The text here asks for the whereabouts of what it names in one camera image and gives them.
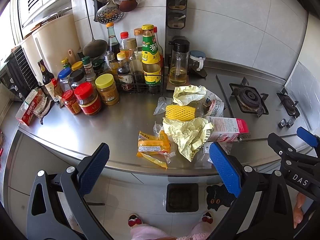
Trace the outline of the person right hand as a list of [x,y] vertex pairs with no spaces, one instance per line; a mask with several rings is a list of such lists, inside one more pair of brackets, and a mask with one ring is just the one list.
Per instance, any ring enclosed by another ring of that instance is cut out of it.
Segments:
[[296,228],[297,225],[303,220],[304,213],[302,211],[302,206],[304,205],[306,196],[302,193],[297,194],[296,204],[293,208],[293,227]]

